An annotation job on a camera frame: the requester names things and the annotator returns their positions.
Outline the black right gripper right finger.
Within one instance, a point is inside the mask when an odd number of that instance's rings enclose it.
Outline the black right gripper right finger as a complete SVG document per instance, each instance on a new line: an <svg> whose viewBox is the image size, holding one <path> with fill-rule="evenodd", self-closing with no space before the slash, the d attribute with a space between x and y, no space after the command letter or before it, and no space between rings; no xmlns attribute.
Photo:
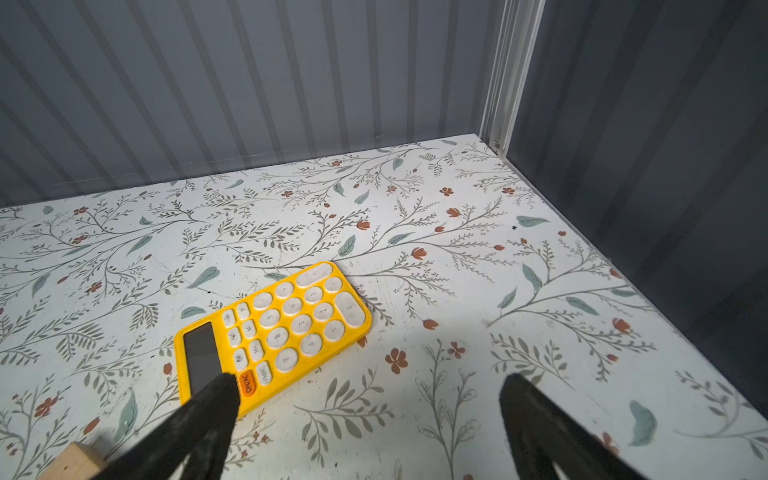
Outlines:
<svg viewBox="0 0 768 480"><path fill-rule="evenodd" d="M641 479L520 374L506 377L499 403L521 479Z"/></svg>

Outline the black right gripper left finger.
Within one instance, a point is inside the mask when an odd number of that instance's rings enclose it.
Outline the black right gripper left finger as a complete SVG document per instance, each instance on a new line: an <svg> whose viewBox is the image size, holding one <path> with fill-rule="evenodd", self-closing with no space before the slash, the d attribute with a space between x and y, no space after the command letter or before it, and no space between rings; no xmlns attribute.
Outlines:
<svg viewBox="0 0 768 480"><path fill-rule="evenodd" d="M236 377L222 373L97 479L219 479L238 417Z"/></svg>

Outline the arched natural wood block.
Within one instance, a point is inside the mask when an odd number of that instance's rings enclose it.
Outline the arched natural wood block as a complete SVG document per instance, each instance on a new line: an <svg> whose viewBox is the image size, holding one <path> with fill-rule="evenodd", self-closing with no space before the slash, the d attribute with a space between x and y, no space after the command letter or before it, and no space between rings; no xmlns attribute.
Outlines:
<svg viewBox="0 0 768 480"><path fill-rule="evenodd" d="M107 467L107 462L90 446L70 443L44 469L38 480L89 480Z"/></svg>

